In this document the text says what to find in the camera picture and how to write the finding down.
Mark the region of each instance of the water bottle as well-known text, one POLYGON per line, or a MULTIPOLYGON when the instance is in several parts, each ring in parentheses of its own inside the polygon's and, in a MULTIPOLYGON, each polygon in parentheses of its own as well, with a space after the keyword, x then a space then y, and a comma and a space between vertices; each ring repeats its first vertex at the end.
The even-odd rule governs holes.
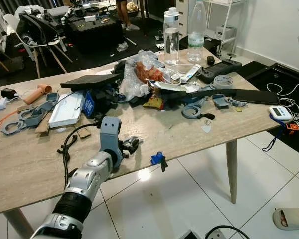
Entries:
POLYGON ((207 20, 204 2, 203 0, 197 0, 188 24, 187 59, 192 63, 197 63, 202 58, 206 26, 207 20))
POLYGON ((175 65, 178 63, 179 51, 179 12, 171 7, 164 14, 164 51, 165 63, 175 65))

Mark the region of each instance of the orange cable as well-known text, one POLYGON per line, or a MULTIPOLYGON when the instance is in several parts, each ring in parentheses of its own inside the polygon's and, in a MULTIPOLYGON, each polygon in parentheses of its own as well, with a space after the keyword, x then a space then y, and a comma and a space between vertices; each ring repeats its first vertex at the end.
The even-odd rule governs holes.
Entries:
POLYGON ((12 115, 12 114, 14 114, 14 113, 17 113, 17 112, 18 112, 18 110, 13 111, 13 112, 7 114, 7 115, 6 115, 5 117, 3 117, 2 119, 0 119, 0 126, 2 125, 2 122, 3 122, 6 118, 8 118, 10 115, 12 115))

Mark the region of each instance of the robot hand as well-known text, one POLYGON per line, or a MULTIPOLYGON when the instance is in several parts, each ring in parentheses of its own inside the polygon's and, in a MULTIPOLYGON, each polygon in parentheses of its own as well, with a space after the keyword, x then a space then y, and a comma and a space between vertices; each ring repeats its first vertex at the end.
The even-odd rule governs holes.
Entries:
MULTIPOLYGON (((88 216, 95 195, 114 168, 123 159, 123 149, 129 146, 118 140, 121 121, 116 117, 104 117, 100 131, 101 149, 98 154, 76 170, 66 186, 52 214, 47 216, 30 239, 80 239, 83 222, 88 216)), ((139 141, 130 145, 134 152, 139 141)))

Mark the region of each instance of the black bag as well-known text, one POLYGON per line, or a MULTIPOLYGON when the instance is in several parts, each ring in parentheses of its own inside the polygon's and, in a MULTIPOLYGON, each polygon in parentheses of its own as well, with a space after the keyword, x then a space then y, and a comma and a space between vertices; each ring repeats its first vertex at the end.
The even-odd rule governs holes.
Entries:
POLYGON ((58 32, 48 22, 26 12, 20 13, 19 17, 20 22, 16 31, 22 39, 24 36, 29 36, 38 45, 45 45, 59 37, 58 32))

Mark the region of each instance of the chair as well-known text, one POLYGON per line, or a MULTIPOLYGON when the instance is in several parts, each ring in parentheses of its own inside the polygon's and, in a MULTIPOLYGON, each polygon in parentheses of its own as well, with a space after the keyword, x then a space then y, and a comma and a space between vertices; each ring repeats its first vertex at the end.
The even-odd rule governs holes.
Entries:
POLYGON ((54 59, 56 60, 56 62, 59 64, 59 66, 62 68, 62 70, 67 73, 67 71, 65 70, 64 66, 61 64, 60 60, 56 57, 56 55, 54 54, 54 52, 52 51, 51 47, 50 46, 54 46, 59 52, 61 52, 61 54, 66 58, 68 59, 71 63, 73 63, 73 61, 57 46, 58 43, 60 43, 61 41, 61 38, 59 37, 57 40, 55 41, 52 41, 52 42, 49 42, 48 44, 46 45, 38 45, 38 46, 32 46, 32 45, 28 45, 26 44, 22 38, 18 35, 16 29, 18 27, 18 24, 19 24, 19 19, 17 19, 15 16, 11 15, 11 14, 6 14, 4 17, 3 17, 7 23, 12 27, 12 29, 15 31, 16 35, 18 36, 18 38, 20 39, 20 41, 22 42, 22 44, 24 45, 26 51, 28 52, 30 58, 32 60, 35 61, 35 65, 36 65, 36 71, 38 73, 38 78, 41 78, 41 75, 40 75, 40 68, 39 68, 39 62, 38 62, 38 53, 37 53, 37 50, 36 48, 38 47, 39 48, 39 51, 41 53, 41 56, 42 56, 42 59, 43 59, 43 62, 44 62, 44 65, 47 66, 46 64, 46 60, 45 60, 45 57, 44 57, 44 54, 43 54, 43 50, 42 50, 42 47, 47 47, 49 49, 49 51, 51 52, 51 54, 53 55, 54 59))

